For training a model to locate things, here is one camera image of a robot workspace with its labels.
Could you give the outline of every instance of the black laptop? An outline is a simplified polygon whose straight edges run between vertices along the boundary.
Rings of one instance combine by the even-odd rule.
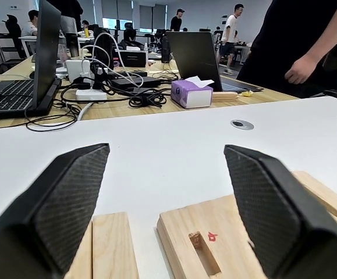
[[[61,81],[56,79],[61,12],[40,1],[33,80],[0,81],[0,119],[47,115]]]
[[[201,80],[213,80],[210,86],[215,92],[245,92],[263,90],[228,78],[221,78],[216,61],[212,35],[209,32],[167,32],[171,51],[175,57],[181,78],[199,76]]]

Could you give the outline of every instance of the wooden block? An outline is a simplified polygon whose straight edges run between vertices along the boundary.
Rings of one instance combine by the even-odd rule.
[[[157,230],[176,279],[266,278],[233,195],[162,213]]]
[[[65,279],[92,279],[92,222],[84,233]]]
[[[214,92],[212,94],[213,102],[232,102],[238,100],[236,92]]]
[[[337,217],[337,193],[305,171],[293,171],[293,175],[326,207],[327,211]]]
[[[93,218],[93,279],[138,279],[127,213]]]

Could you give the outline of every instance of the purple tissue box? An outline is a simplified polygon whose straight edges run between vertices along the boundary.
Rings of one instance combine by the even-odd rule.
[[[172,83],[171,99],[185,109],[205,108],[211,106],[212,87],[199,88],[186,80],[177,80]]]

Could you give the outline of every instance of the hand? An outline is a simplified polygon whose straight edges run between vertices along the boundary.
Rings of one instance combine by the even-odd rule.
[[[285,74],[285,79],[289,83],[300,84],[305,83],[312,75],[317,67],[318,61],[309,55],[304,55],[299,60],[295,61],[291,69]]]

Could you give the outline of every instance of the yellow object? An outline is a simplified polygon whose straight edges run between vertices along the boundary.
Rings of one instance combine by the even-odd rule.
[[[84,33],[86,35],[86,38],[89,38],[89,31],[88,28],[84,28]]]
[[[244,96],[244,97],[251,97],[253,94],[254,94],[254,92],[252,92],[251,90],[242,92],[242,96]]]

